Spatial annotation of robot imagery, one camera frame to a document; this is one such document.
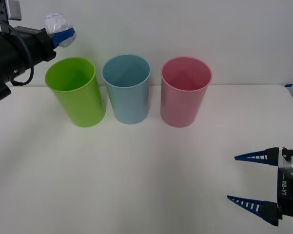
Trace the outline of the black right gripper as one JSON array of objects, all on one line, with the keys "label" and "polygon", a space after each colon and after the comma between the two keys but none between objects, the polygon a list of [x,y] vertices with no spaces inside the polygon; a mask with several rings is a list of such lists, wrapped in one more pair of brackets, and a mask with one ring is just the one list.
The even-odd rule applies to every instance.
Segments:
[{"label": "black right gripper", "polygon": [[[235,156],[237,161],[247,161],[271,166],[278,166],[279,148],[273,147],[263,151],[251,152]],[[277,204],[275,202],[246,199],[228,195],[227,198],[262,218],[273,226],[278,226],[279,217],[284,215],[293,217],[293,173],[277,170]]]}]

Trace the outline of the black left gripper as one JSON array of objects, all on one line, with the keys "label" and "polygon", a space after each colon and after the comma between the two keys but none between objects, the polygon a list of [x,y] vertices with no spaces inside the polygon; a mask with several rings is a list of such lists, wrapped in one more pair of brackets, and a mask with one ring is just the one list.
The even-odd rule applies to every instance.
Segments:
[{"label": "black left gripper", "polygon": [[47,35],[45,28],[38,30],[17,26],[15,27],[15,30],[25,41],[25,44],[31,53],[34,66],[43,61],[49,62],[53,60],[56,57],[54,48],[59,46],[63,48],[68,47],[76,38],[74,28],[69,28],[65,31],[49,35]]}]

